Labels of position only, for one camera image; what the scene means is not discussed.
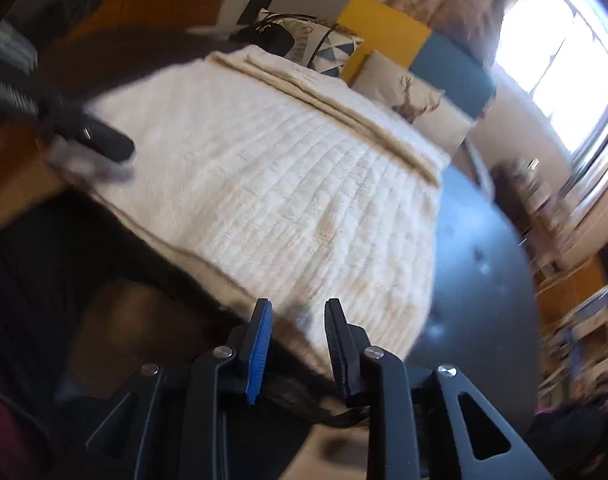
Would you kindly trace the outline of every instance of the deer print pillow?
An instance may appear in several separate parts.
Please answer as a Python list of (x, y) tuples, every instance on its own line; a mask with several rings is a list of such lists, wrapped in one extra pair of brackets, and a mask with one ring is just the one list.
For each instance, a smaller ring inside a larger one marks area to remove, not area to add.
[(352, 88), (401, 115), (451, 156), (475, 125), (443, 91), (377, 51), (369, 54)]

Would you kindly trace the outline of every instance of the throw pillow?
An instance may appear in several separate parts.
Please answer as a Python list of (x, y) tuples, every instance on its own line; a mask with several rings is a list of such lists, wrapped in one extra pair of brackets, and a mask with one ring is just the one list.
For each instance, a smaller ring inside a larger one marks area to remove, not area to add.
[(451, 156), (476, 123), (443, 91), (377, 51), (369, 54), (352, 88), (398, 113)]
[[(262, 9), (257, 19), (261, 21), (271, 14)], [(338, 77), (364, 40), (346, 28), (328, 24), (328, 20), (318, 18), (317, 21), (324, 24), (286, 17), (274, 21), (288, 30), (295, 40), (284, 57), (324, 75)]]

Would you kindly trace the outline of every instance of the window pane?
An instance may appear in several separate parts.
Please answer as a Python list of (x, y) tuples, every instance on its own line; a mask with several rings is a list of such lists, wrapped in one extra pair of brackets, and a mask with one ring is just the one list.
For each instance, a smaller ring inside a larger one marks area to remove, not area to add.
[(496, 61), (531, 92), (572, 25), (564, 0), (519, 0), (504, 17)]
[(569, 152), (580, 147), (608, 105), (608, 53), (577, 15), (533, 101)]

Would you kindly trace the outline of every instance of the cream ribbed towel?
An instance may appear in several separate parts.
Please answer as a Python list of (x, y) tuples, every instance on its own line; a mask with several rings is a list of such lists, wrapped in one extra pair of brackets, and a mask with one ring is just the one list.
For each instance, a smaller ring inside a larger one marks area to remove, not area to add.
[(253, 46), (161, 70), (92, 109), (137, 147), (135, 179), (98, 185), (99, 199), (209, 292), (231, 283), (241, 301), (229, 306), (247, 318), (269, 298), (274, 337), (324, 373), (328, 298), (374, 344), (408, 352), (431, 303), (449, 161), (411, 126)]

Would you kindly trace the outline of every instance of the red fabric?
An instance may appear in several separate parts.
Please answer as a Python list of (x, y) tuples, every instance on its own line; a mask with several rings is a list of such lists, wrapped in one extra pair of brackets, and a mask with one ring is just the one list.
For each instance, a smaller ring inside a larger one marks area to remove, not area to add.
[(0, 469), (9, 480), (30, 480), (38, 473), (27, 439), (13, 412), (0, 402)]

